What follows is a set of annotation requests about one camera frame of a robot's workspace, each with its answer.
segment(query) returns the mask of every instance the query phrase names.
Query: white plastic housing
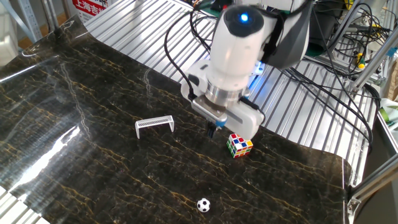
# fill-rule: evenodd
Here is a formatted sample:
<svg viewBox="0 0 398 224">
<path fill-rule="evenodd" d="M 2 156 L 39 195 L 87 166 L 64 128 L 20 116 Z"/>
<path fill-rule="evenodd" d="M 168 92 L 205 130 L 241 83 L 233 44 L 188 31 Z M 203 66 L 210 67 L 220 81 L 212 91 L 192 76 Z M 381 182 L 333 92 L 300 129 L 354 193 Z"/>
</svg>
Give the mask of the white plastic housing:
<svg viewBox="0 0 398 224">
<path fill-rule="evenodd" d="M 226 91 L 245 88 L 257 62 L 263 35 L 264 27 L 247 37 L 236 37 L 229 32 L 223 14 L 211 46 L 212 70 L 206 74 L 209 82 Z"/>
</svg>

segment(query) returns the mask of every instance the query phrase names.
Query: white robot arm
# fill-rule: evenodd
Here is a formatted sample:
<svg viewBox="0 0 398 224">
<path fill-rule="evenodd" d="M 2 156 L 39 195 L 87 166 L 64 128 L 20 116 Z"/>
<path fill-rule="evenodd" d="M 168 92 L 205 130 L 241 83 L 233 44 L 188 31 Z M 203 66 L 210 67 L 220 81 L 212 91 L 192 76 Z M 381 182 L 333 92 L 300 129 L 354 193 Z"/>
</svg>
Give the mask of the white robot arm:
<svg viewBox="0 0 398 224">
<path fill-rule="evenodd" d="M 226 126 L 244 139 L 251 139 L 265 119 L 257 105 L 247 100 L 249 76 L 258 60 L 276 68 L 299 62 L 308 44 L 312 1 L 298 6 L 291 15 L 252 6 L 231 6 L 220 15 L 213 36 L 210 60 L 199 60 L 187 70 L 197 96 L 192 107 L 216 127 Z"/>
</svg>

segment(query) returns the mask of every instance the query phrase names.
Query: black cable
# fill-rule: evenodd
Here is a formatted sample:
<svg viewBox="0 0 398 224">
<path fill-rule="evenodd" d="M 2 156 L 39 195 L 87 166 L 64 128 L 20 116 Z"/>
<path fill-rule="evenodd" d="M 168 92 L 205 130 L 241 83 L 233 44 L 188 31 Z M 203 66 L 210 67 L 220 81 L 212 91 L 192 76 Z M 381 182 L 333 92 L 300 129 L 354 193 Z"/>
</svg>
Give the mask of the black cable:
<svg viewBox="0 0 398 224">
<path fill-rule="evenodd" d="M 200 23 L 200 21 L 202 21 L 204 19 L 217 19 L 217 17 L 215 17 L 215 16 L 202 16 L 200 18 L 195 19 L 195 21 L 193 21 L 193 24 L 195 26 L 196 33 L 198 33 L 198 27 L 197 27 L 198 23 Z"/>
<path fill-rule="evenodd" d="M 300 81 L 297 77 L 295 77 L 293 74 L 291 74 L 290 72 L 282 72 L 283 74 L 286 75 L 286 73 L 288 73 L 291 77 L 296 78 L 297 81 Z M 339 114 L 334 108 L 332 108 L 327 102 L 323 101 L 316 93 L 314 93 L 308 86 L 303 85 L 304 88 L 307 89 L 308 92 L 310 92 L 317 100 L 319 100 L 319 102 L 323 103 L 327 108 L 331 109 L 333 112 L 335 112 L 337 114 L 337 116 L 339 116 L 340 118 L 342 118 L 345 122 L 347 122 L 349 125 L 351 125 L 355 130 L 357 130 L 360 134 L 362 134 L 364 136 L 364 138 L 366 140 L 369 141 L 369 138 L 365 135 L 365 133 L 363 133 L 359 128 L 357 128 L 351 121 L 348 121 L 343 115 Z"/>
<path fill-rule="evenodd" d="M 168 38 L 169 38 L 169 34 L 170 31 L 172 30 L 172 28 L 178 23 L 180 22 L 185 16 L 189 15 L 190 12 L 186 12 L 184 13 L 181 17 L 179 17 L 170 27 L 169 29 L 167 29 L 165 38 L 164 38 L 164 51 L 166 53 L 167 58 L 169 58 L 170 62 L 174 65 L 174 67 L 181 73 L 181 76 L 185 79 L 185 81 L 187 82 L 188 86 L 189 86 L 189 96 L 188 98 L 192 101 L 193 99 L 196 98 L 194 92 L 193 92 L 193 87 L 191 82 L 189 81 L 188 77 L 186 76 L 186 74 L 181 70 L 181 68 L 174 62 L 173 58 L 170 56 L 170 52 L 167 48 L 167 42 L 168 42 Z"/>
<path fill-rule="evenodd" d="M 347 109 L 350 110 L 352 113 L 354 113 L 354 114 L 359 118 L 359 120 L 361 120 L 362 123 L 365 125 L 366 130 L 368 131 L 368 136 L 369 136 L 369 137 L 367 138 L 367 140 L 368 140 L 368 142 L 371 144 L 372 141 L 373 141 L 372 129 L 370 128 L 368 122 L 366 121 L 366 118 L 365 118 L 365 116 L 363 115 L 362 111 L 359 109 L 359 107 L 357 106 L 357 104 L 351 99 L 349 93 L 348 93 L 348 92 L 346 91 L 346 89 L 344 88 L 344 84 L 341 82 L 341 80 L 340 80 L 339 77 L 337 76 L 337 71 L 336 71 L 336 69 L 335 69 L 335 66 L 333 65 L 333 61 L 332 61 L 332 59 L 331 59 L 331 53 L 330 53 L 330 51 L 329 51 L 329 48 L 327 47 L 327 43 L 326 43 L 326 40 L 325 40 L 325 36 L 323 35 L 323 33 L 322 33 L 322 31 L 321 31 L 321 26 L 320 26 L 320 23 L 319 23 L 317 14 L 316 14 L 314 11 L 313 11 L 313 14 L 314 14 L 314 18 L 315 18 L 315 20 L 316 20 L 316 22 L 317 22 L 318 28 L 319 28 L 319 30 L 320 30 L 320 34 L 321 34 L 321 37 L 322 37 L 322 39 L 323 39 L 323 43 L 325 44 L 326 52 L 327 52 L 327 54 L 328 54 L 328 56 L 329 56 L 330 65 L 331 65 L 331 67 L 332 67 L 332 69 L 333 69 L 333 71 L 334 71 L 333 74 L 336 75 L 336 79 L 337 79 L 338 82 L 340 83 L 341 88 L 342 88 L 342 89 L 344 90 L 344 92 L 346 93 L 346 95 L 347 95 L 347 97 L 348 97 L 348 100 L 355 106 L 355 108 L 358 110 L 358 112 L 355 112 L 351 107 L 348 107 Z"/>
</svg>

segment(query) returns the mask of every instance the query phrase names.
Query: marble tabletop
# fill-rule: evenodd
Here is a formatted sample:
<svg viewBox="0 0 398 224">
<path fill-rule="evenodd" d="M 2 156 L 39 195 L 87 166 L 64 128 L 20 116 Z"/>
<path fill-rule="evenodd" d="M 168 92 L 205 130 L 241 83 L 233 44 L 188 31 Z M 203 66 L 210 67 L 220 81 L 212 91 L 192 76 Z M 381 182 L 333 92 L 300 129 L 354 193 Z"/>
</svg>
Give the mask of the marble tabletop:
<svg viewBox="0 0 398 224">
<path fill-rule="evenodd" d="M 173 133 L 137 138 L 137 120 L 165 115 Z M 344 159 L 264 128 L 233 159 L 178 83 L 76 17 L 0 70 L 0 130 L 0 185 L 50 223 L 347 222 Z"/>
</svg>

